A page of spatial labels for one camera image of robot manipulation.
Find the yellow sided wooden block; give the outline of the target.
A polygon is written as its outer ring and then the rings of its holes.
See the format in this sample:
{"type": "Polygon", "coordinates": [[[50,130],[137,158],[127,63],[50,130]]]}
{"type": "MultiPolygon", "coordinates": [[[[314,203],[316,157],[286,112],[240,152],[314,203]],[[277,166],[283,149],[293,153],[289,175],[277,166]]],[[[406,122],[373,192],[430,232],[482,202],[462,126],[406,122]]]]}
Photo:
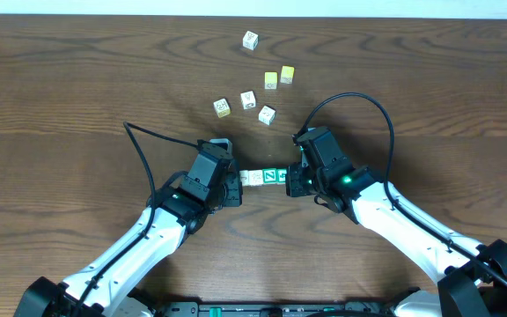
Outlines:
{"type": "Polygon", "coordinates": [[[239,177],[240,177],[240,181],[241,181],[241,184],[243,187],[248,187],[250,185],[248,170],[240,170],[239,177]]]}

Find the blue sided wooden block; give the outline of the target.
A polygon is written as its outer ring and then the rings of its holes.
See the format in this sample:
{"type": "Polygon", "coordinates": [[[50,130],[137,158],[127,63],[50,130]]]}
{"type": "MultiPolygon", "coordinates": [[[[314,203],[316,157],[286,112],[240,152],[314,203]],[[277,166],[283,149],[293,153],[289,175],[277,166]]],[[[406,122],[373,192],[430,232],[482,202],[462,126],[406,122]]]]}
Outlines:
{"type": "Polygon", "coordinates": [[[264,184],[262,170],[250,170],[248,172],[249,185],[252,187],[262,186],[264,184]]]}

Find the green letter N block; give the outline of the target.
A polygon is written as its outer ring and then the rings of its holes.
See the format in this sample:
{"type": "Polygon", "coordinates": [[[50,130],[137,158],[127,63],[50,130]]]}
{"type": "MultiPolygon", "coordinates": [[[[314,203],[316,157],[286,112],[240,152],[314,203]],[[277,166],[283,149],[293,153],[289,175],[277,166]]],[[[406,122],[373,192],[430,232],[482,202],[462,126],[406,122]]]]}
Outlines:
{"type": "Polygon", "coordinates": [[[277,170],[275,168],[262,169],[263,184],[275,184],[278,182],[277,170]]]}

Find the green number 4 block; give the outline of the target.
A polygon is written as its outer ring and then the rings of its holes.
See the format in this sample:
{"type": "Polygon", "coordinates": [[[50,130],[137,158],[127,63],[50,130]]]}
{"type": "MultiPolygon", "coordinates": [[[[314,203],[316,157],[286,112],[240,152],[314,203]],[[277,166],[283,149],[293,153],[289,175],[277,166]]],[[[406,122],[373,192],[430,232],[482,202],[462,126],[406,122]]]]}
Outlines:
{"type": "Polygon", "coordinates": [[[276,180],[280,184],[284,184],[286,182],[287,170],[286,169],[277,169],[276,170],[276,180]]]}

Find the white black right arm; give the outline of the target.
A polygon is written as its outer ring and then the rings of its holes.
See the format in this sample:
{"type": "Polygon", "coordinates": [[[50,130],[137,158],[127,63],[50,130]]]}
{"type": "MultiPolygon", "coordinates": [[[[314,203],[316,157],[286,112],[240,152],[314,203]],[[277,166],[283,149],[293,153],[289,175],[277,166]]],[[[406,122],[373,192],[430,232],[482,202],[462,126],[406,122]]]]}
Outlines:
{"type": "Polygon", "coordinates": [[[394,316],[507,316],[507,243],[489,245],[443,225],[369,168],[310,167],[279,172],[290,197],[342,213],[398,248],[437,286],[413,291],[391,307],[394,316]]]}

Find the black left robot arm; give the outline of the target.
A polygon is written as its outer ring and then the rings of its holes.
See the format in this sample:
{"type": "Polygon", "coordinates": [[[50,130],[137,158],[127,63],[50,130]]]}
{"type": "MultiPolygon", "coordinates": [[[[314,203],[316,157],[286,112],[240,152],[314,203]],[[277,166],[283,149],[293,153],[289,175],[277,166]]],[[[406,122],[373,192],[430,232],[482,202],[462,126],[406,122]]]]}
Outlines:
{"type": "Polygon", "coordinates": [[[203,142],[190,171],[150,196],[135,224],[100,257],[55,284],[44,276],[18,303],[17,316],[112,316],[159,262],[223,207],[242,204],[239,167],[225,138],[203,142]]]}

